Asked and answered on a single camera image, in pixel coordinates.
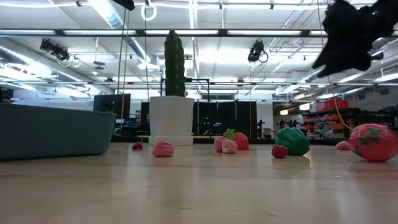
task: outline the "white pot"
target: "white pot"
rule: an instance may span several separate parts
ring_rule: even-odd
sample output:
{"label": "white pot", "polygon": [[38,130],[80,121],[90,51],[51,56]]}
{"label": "white pot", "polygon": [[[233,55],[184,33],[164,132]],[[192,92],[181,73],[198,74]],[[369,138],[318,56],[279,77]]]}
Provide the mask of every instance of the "white pot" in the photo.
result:
{"label": "white pot", "polygon": [[166,141],[174,146],[191,146],[193,102],[192,98],[180,96],[151,97],[149,144]]}

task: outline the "wooden table surface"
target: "wooden table surface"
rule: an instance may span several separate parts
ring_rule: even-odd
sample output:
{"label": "wooden table surface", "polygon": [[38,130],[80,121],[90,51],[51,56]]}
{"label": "wooden table surface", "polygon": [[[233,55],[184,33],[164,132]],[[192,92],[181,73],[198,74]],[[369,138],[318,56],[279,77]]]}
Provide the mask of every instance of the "wooden table surface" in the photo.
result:
{"label": "wooden table surface", "polygon": [[217,154],[212,145],[154,158],[112,144],[102,156],[0,163],[0,223],[398,222],[398,159],[364,162],[311,146],[273,159],[271,146]]}

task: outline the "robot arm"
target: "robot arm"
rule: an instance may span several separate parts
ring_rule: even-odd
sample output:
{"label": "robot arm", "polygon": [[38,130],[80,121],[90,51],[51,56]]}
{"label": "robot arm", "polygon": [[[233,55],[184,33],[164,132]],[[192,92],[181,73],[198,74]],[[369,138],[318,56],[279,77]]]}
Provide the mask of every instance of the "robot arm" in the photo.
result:
{"label": "robot arm", "polygon": [[326,65],[318,77],[351,68],[366,71],[372,60],[382,59],[382,54],[372,57],[368,52],[376,39],[393,33],[398,22],[397,11],[396,0],[378,0],[361,9],[344,0],[336,0],[326,10],[322,22],[328,42],[312,66],[316,69]]}

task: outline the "pink yarn ball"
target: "pink yarn ball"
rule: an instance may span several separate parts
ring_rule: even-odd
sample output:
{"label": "pink yarn ball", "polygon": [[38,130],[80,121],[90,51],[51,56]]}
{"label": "pink yarn ball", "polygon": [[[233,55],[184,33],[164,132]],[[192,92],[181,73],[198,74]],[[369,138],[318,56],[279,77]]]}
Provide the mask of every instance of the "pink yarn ball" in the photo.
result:
{"label": "pink yarn ball", "polygon": [[249,150],[249,139],[243,133],[235,133],[235,142],[238,145],[238,150]]}
{"label": "pink yarn ball", "polygon": [[144,145],[142,144],[142,142],[136,142],[132,146],[132,150],[142,150],[143,147],[144,147]]}
{"label": "pink yarn ball", "polygon": [[226,139],[226,137],[218,137],[214,139],[214,148],[216,149],[216,152],[223,152],[223,141]]}
{"label": "pink yarn ball", "polygon": [[155,157],[172,157],[174,155],[174,146],[165,141],[159,141],[156,143],[152,154]]}
{"label": "pink yarn ball", "polygon": [[272,156],[283,159],[287,156],[287,148],[285,146],[274,145],[272,147]]}
{"label": "pink yarn ball", "polygon": [[337,150],[351,150],[351,146],[346,141],[341,141],[336,145]]}
{"label": "pink yarn ball", "polygon": [[397,153],[396,134],[378,124],[364,124],[354,128],[348,142],[355,154],[369,162],[384,162]]}
{"label": "pink yarn ball", "polygon": [[234,154],[238,151],[238,145],[236,142],[225,139],[222,143],[223,145],[223,153]]}

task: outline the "green pepper toy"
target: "green pepper toy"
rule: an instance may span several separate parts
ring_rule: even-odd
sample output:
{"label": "green pepper toy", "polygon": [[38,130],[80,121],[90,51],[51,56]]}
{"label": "green pepper toy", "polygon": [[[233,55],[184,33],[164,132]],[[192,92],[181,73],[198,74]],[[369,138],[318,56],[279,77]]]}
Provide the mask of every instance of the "green pepper toy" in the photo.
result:
{"label": "green pepper toy", "polygon": [[287,154],[302,156],[310,150],[310,141],[299,128],[284,128],[278,131],[275,144],[285,146]]}

